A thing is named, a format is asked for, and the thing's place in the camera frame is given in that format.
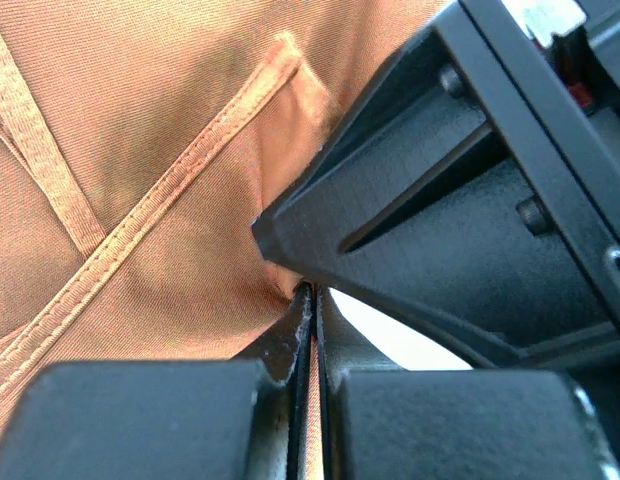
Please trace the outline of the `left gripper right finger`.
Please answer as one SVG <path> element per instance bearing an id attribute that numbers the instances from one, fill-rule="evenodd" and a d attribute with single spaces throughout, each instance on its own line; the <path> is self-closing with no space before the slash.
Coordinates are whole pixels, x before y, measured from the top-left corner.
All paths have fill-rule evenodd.
<path id="1" fill-rule="evenodd" d="M 328 479 L 616 479 L 601 383 L 475 369 L 367 305 L 316 295 Z"/>

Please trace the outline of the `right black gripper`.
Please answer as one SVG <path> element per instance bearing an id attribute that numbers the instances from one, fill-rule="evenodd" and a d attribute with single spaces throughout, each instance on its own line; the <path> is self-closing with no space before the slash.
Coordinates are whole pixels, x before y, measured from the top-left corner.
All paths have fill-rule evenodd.
<path id="1" fill-rule="evenodd" d="M 451 4 L 255 221 L 263 257 L 481 366 L 620 360 L 620 161 L 564 66 Z"/>

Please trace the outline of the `brown satin napkin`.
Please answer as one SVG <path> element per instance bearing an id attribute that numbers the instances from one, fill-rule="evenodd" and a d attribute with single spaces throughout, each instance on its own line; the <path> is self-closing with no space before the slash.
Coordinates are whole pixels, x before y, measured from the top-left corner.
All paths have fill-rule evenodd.
<path id="1" fill-rule="evenodd" d="M 0 1 L 0 440 L 71 362 L 225 361 L 301 287 L 252 221 L 438 1 Z"/>

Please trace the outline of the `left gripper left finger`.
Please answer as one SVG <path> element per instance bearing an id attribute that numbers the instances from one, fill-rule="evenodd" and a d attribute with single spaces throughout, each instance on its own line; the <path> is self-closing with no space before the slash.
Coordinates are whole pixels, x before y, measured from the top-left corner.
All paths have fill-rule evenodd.
<path id="1" fill-rule="evenodd" d="M 296 479 L 313 292 L 225 361 L 43 370 L 0 440 L 0 479 Z"/>

